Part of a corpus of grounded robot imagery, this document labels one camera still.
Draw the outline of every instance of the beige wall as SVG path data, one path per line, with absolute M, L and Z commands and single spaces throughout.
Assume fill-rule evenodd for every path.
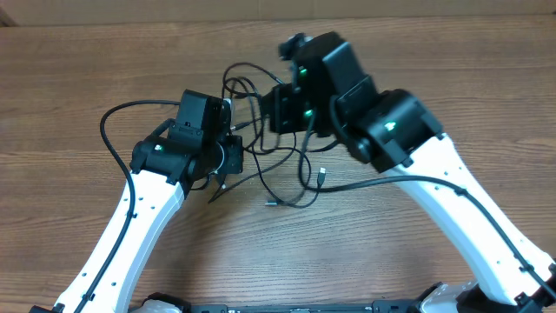
M 556 0 L 0 0 L 0 9 L 7 24 L 35 26 L 551 14 Z

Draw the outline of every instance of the wooden surface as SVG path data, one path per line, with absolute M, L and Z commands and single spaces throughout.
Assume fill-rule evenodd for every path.
M 0 0 L 20 26 L 552 14 L 556 0 Z
M 0 311 L 53 304 L 110 219 L 124 178 L 98 134 L 104 111 L 176 100 L 186 88 L 219 95 L 222 72 L 236 61 L 287 77 L 277 44 L 297 31 L 329 30 L 353 43 L 381 90 L 403 87 L 422 98 L 500 207 L 556 256 L 555 17 L 3 28 Z M 271 87 L 251 70 L 236 73 L 259 90 Z M 237 122 L 248 119 L 240 106 Z M 108 135 L 128 162 L 134 144 L 174 115 L 158 105 L 118 112 Z M 242 134 L 248 140 L 252 130 Z M 255 172 L 246 158 L 230 182 Z M 342 147 L 312 161 L 327 168 L 328 186 L 375 176 Z M 266 175 L 279 194 L 298 190 L 295 165 Z M 133 303 L 154 291 L 194 303 L 354 303 L 473 277 L 394 186 L 323 195 L 306 210 L 265 207 L 257 180 L 207 205 L 212 187 L 192 193 L 162 233 Z

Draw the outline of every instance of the robotic arm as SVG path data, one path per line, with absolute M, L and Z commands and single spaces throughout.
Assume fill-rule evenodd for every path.
M 269 117 L 270 129 L 278 134 L 306 130 L 320 137 L 335 135 L 352 157 L 371 163 L 406 191 L 439 225 L 475 274 L 476 282 L 435 285 L 416 300 L 389 306 L 390 311 L 395 307 L 399 312 L 427 313 L 540 312 L 553 304 L 556 269 L 552 258 L 517 230 L 480 187 L 440 122 L 419 99 L 404 90 L 378 93 L 350 43 L 336 33 L 310 40 L 298 34 L 283 44 L 280 52 L 282 59 L 291 61 L 293 79 L 262 98 L 261 114 Z M 158 236 L 182 206 L 192 183 L 215 170 L 242 171 L 242 139 L 228 135 L 231 111 L 231 105 L 219 98 L 186 90 L 177 119 L 161 125 L 134 148 L 130 165 L 136 214 L 94 293 L 86 291 L 101 272 L 125 223 L 129 186 L 89 261 L 54 309 L 34 307 L 31 312 L 127 311 Z M 166 128 L 168 138 L 160 137 Z M 343 187 L 320 191 L 345 190 Z M 473 195 L 482 210 L 466 194 Z M 361 310 L 372 313 L 383 304 L 370 303 Z M 137 312 L 196 310 L 199 308 L 174 298 L 153 295 Z M 333 310 L 348 309 L 339 306 Z M 348 311 L 358 310 L 349 307 Z

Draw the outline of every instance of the wood grain tabletop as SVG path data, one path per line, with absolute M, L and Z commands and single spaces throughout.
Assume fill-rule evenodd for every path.
M 379 89 L 423 100 L 492 198 L 556 256 L 554 16 L 2 28 L 0 311 L 50 307 L 111 218 L 124 177 L 99 136 L 106 110 L 179 100 L 185 89 L 219 96 L 222 72 L 238 61 L 288 79 L 277 45 L 296 32 L 331 30 L 353 43 Z M 272 87 L 256 71 L 235 73 L 261 92 Z M 236 122 L 247 121 L 248 105 L 238 106 Z M 117 112 L 108 136 L 128 162 L 135 143 L 175 113 L 163 105 Z M 253 138 L 250 128 L 241 134 Z M 314 170 L 327 169 L 327 186 L 377 176 L 343 147 L 310 157 Z M 296 162 L 265 175 L 279 195 L 299 191 Z M 246 156 L 244 173 L 229 182 L 252 173 Z M 207 205 L 214 191 L 192 192 L 170 221 L 133 304 L 156 291 L 193 303 L 363 303 L 473 278 L 427 214 L 392 185 L 321 195 L 304 210 L 265 207 L 257 179 Z

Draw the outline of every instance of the white arm segment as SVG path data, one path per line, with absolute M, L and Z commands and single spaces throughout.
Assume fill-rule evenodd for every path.
M 93 301 L 88 301 L 82 313 L 124 313 L 137 280 L 169 219 L 182 206 L 184 193 L 177 183 L 166 183 L 167 177 L 146 170 L 131 174 L 136 189 L 135 213 L 128 231 L 103 278 L 96 286 Z M 129 186 L 89 261 L 56 303 L 65 305 L 64 313 L 73 313 L 82 295 L 91 285 L 122 230 L 129 209 Z
M 386 171 L 386 176 L 432 176 L 466 188 L 490 212 L 524 258 L 543 280 L 551 273 L 553 260 L 529 241 L 480 187 L 461 161 L 450 137 L 429 139 L 411 154 L 414 163 Z M 527 272 L 520 271 L 520 262 L 502 241 L 485 216 L 463 196 L 448 187 L 426 182 L 397 183 L 439 225 L 460 251 L 475 274 L 480 289 L 498 303 L 516 305 L 514 298 L 521 292 L 531 296 L 539 284 Z

